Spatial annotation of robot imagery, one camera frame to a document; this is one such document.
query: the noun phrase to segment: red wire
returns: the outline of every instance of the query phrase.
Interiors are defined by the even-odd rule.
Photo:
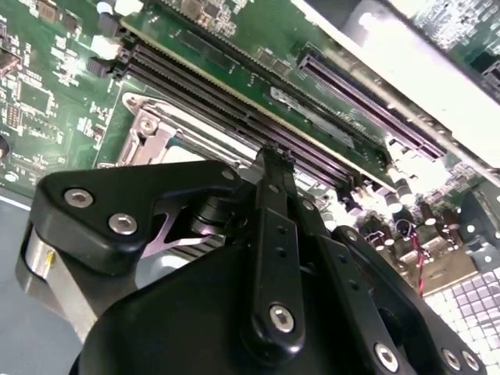
[[[420,248],[419,238],[416,232],[412,234],[412,247],[418,253],[418,265],[419,265],[419,296],[423,297],[423,251]]]

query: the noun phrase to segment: microchip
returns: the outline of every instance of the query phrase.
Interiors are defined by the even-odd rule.
[[[286,76],[290,73],[291,67],[280,60],[276,60],[273,65],[273,70],[281,76]]]
[[[273,66],[276,59],[273,55],[271,55],[268,51],[263,48],[259,48],[257,51],[257,59],[264,65],[271,67]]]
[[[182,0],[180,10],[189,18],[197,20],[203,10],[203,0]]]
[[[78,30],[78,20],[74,16],[71,16],[69,13],[64,13],[62,15],[62,25],[71,34],[74,34]]]
[[[17,70],[21,58],[12,54],[4,48],[0,48],[0,78]]]
[[[206,15],[211,16],[212,18],[217,18],[217,15],[220,12],[220,8],[209,2],[205,7],[204,12]]]
[[[50,23],[59,21],[59,10],[57,6],[49,4],[44,0],[37,1],[38,14],[42,19]]]

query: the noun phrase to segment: surface-mount component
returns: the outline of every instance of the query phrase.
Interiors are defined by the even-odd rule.
[[[54,5],[45,0],[37,0],[37,9],[40,17],[49,22],[56,23],[59,21],[59,17],[61,15],[57,5]]]
[[[62,24],[70,33],[75,33],[79,27],[78,19],[67,12],[62,15]]]
[[[5,77],[7,74],[13,73],[20,66],[21,58],[0,48],[0,78]]]
[[[203,10],[203,0],[182,0],[180,10],[183,14],[196,20]]]

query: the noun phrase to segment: perforated metal panel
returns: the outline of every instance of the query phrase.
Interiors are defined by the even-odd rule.
[[[500,268],[426,302],[481,357],[488,375],[500,375]]]

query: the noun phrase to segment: integrated circuit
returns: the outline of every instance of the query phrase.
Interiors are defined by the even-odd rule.
[[[189,18],[196,20],[202,14],[203,5],[202,0],[182,0],[180,10]]]
[[[257,51],[257,59],[264,66],[268,66],[268,67],[273,66],[274,62],[276,61],[273,54],[271,54],[270,52],[268,52],[264,48],[259,48],[259,50]]]
[[[281,60],[276,60],[273,64],[273,70],[281,76],[286,76],[291,71],[291,66],[285,64]]]
[[[56,5],[45,2],[44,0],[37,1],[38,14],[42,19],[49,23],[59,21],[59,10]]]
[[[0,78],[16,71],[20,63],[21,58],[19,56],[0,48]]]
[[[50,95],[30,84],[22,83],[19,88],[19,98],[22,103],[36,109],[38,112],[46,113]]]
[[[62,25],[71,34],[74,34],[79,26],[77,18],[67,12],[62,15]]]
[[[220,12],[220,8],[214,4],[212,4],[211,2],[209,2],[205,9],[203,10],[203,12],[207,15],[207,16],[211,16],[212,18],[217,18],[217,15],[219,14]]]

